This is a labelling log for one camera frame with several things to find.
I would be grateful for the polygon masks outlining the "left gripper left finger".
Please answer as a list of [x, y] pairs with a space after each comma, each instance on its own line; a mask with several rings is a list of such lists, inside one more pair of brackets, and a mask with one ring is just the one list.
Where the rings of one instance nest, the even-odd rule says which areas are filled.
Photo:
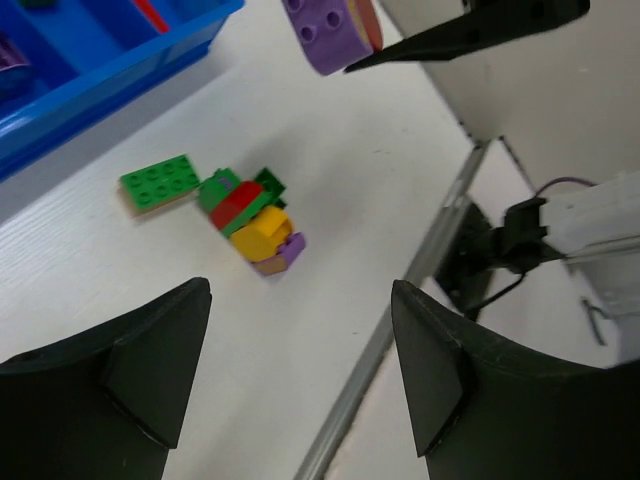
[[195, 277], [1, 365], [4, 479], [159, 479], [178, 445], [212, 304]]

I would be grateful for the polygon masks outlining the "red oval lego brick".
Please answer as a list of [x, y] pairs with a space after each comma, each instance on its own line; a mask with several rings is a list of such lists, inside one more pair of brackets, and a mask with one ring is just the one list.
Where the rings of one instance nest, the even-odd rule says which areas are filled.
[[323, 76], [380, 51], [383, 34], [371, 0], [284, 0], [310, 65]]

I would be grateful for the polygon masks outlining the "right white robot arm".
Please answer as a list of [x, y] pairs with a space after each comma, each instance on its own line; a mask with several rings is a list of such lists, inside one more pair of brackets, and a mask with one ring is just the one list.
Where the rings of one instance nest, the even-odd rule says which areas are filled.
[[426, 65], [467, 131], [499, 138], [533, 186], [553, 261], [481, 308], [481, 325], [585, 364], [639, 356], [639, 5], [469, 1], [423, 27], [386, 2], [401, 41], [357, 63]]

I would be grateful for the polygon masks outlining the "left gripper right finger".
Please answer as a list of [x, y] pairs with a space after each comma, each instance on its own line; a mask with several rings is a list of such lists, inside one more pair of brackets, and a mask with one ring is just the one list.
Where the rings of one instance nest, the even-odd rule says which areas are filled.
[[471, 392], [459, 418], [424, 455], [418, 448], [444, 398], [433, 396], [435, 375], [445, 367], [418, 359], [395, 335], [417, 454], [431, 478], [638, 477], [637, 362], [604, 369], [573, 363], [451, 312], [440, 324], [462, 347]]

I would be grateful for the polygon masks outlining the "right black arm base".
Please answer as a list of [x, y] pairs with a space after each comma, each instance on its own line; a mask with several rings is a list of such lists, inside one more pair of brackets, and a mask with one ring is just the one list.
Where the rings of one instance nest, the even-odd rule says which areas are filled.
[[[506, 295], [540, 265], [566, 256], [546, 241], [548, 228], [542, 224], [545, 198], [532, 197], [505, 211], [503, 224], [493, 227], [476, 203], [466, 210], [435, 279], [453, 306], [476, 321], [483, 308]], [[515, 282], [488, 296], [493, 272], [506, 269]]]

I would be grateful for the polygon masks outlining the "green square lego brick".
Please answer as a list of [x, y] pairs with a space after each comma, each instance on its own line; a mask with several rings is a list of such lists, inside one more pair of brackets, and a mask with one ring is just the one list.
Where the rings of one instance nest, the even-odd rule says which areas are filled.
[[282, 198], [286, 190], [286, 185], [267, 167], [262, 168], [253, 178], [260, 184], [269, 196], [269, 204], [280, 209], [287, 207], [287, 202]]

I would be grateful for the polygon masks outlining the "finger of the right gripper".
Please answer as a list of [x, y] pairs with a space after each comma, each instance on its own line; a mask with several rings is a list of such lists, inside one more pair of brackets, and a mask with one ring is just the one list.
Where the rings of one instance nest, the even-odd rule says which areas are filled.
[[383, 48], [345, 68], [347, 73], [389, 62], [443, 62], [576, 21], [588, 0], [472, 1], [465, 14]]

